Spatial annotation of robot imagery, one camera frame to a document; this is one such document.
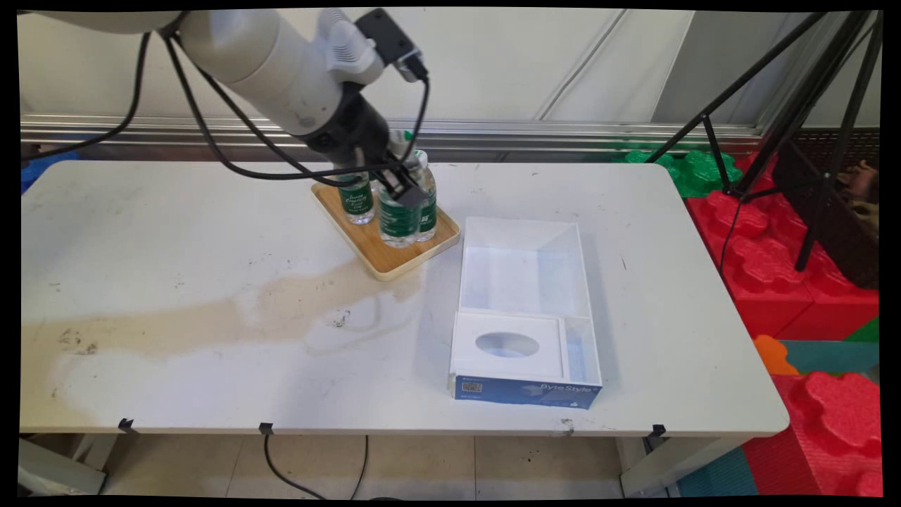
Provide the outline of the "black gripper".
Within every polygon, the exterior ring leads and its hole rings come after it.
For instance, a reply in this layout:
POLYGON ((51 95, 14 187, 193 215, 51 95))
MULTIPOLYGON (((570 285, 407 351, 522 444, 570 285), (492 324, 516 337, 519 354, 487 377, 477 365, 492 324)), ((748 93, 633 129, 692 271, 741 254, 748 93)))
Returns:
MULTIPOLYGON (((361 84, 342 83, 334 115, 322 127, 303 135, 310 150, 338 169, 370 167, 393 160, 387 122, 361 90, 361 84)), ((415 208, 427 199, 424 170, 419 165, 373 170, 371 189, 377 200, 395 201, 406 208, 415 208)))

